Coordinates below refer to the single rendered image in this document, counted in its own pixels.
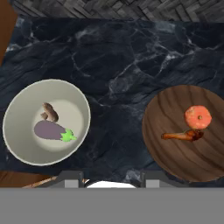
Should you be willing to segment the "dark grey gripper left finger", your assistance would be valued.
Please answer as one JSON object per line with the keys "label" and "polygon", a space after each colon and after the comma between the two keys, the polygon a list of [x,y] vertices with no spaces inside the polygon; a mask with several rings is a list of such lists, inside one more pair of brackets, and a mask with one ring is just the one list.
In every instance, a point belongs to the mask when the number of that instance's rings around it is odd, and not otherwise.
{"label": "dark grey gripper left finger", "polygon": [[62,171],[59,176],[47,184],[48,187],[83,188],[82,171]]}

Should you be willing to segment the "white bowl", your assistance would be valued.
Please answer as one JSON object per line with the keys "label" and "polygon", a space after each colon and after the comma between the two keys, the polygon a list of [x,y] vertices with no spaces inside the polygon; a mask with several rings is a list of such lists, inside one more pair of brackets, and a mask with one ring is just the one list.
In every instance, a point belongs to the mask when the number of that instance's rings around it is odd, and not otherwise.
{"label": "white bowl", "polygon": [[[70,129],[76,140],[65,143],[35,135],[33,129],[42,120],[44,102],[50,103],[57,112],[56,123]],[[90,121],[88,100],[75,85],[64,80],[37,81],[10,102],[3,117],[3,140],[10,153],[28,165],[54,165],[79,149]]]}

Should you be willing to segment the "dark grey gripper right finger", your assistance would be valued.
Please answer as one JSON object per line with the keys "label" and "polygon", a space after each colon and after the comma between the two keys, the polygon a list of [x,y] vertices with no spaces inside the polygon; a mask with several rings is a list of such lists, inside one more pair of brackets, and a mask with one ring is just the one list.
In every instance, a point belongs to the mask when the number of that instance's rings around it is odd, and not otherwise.
{"label": "dark grey gripper right finger", "polygon": [[162,171],[142,171],[142,188],[161,188],[178,187],[179,185],[168,177]]}

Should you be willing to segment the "white round object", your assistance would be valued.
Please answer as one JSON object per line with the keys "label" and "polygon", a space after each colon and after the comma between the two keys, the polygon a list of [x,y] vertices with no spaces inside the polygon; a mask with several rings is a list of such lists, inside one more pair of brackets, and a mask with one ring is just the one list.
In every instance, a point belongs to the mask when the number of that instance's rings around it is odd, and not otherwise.
{"label": "white round object", "polygon": [[110,181],[97,181],[90,183],[89,181],[86,184],[86,188],[136,188],[132,184],[119,183],[119,182],[110,182]]}

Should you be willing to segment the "purple eggplant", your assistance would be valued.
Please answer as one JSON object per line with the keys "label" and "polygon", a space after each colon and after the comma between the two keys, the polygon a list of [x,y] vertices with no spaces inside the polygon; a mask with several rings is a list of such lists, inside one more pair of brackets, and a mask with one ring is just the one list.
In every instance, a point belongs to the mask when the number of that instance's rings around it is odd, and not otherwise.
{"label": "purple eggplant", "polygon": [[66,129],[56,122],[46,120],[37,122],[33,130],[37,137],[47,140],[59,140],[67,143],[77,139],[70,129]]}

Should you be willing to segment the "brown wooden bowl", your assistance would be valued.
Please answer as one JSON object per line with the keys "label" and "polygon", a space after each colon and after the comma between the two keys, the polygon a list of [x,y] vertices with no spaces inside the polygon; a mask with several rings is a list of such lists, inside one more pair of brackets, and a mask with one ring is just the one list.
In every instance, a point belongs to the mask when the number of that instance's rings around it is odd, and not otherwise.
{"label": "brown wooden bowl", "polygon": [[[193,105],[206,107],[212,116],[204,136],[194,142],[164,140],[164,133],[189,130],[185,111]],[[168,87],[154,96],[143,114],[143,140],[157,164],[170,174],[190,182],[224,177],[224,99],[203,87]]]}

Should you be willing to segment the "brown wooden cabinet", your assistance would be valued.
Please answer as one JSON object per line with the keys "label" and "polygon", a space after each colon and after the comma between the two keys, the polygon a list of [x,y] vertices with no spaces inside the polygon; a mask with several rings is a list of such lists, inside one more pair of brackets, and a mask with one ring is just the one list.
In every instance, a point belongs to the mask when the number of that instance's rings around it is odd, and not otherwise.
{"label": "brown wooden cabinet", "polygon": [[0,66],[18,19],[18,14],[14,11],[12,2],[13,0],[0,0]]}

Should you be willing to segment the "brown mushroom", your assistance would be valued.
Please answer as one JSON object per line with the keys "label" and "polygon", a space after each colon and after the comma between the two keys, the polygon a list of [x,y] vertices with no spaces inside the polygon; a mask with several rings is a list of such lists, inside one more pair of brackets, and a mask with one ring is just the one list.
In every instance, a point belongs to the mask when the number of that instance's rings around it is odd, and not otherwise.
{"label": "brown mushroom", "polygon": [[49,120],[51,122],[56,123],[59,120],[59,116],[57,112],[53,109],[53,106],[50,103],[43,103],[44,112],[41,114],[41,117],[44,120]]}

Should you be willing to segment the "brown chicken drumstick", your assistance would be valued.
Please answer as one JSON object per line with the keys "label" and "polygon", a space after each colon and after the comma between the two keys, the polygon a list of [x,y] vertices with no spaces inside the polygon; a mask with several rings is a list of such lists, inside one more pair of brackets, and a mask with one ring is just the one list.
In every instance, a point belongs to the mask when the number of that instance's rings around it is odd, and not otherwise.
{"label": "brown chicken drumstick", "polygon": [[161,138],[164,140],[168,139],[177,139],[182,141],[197,141],[204,136],[204,132],[197,129],[189,129],[183,133],[164,133],[161,135]]}

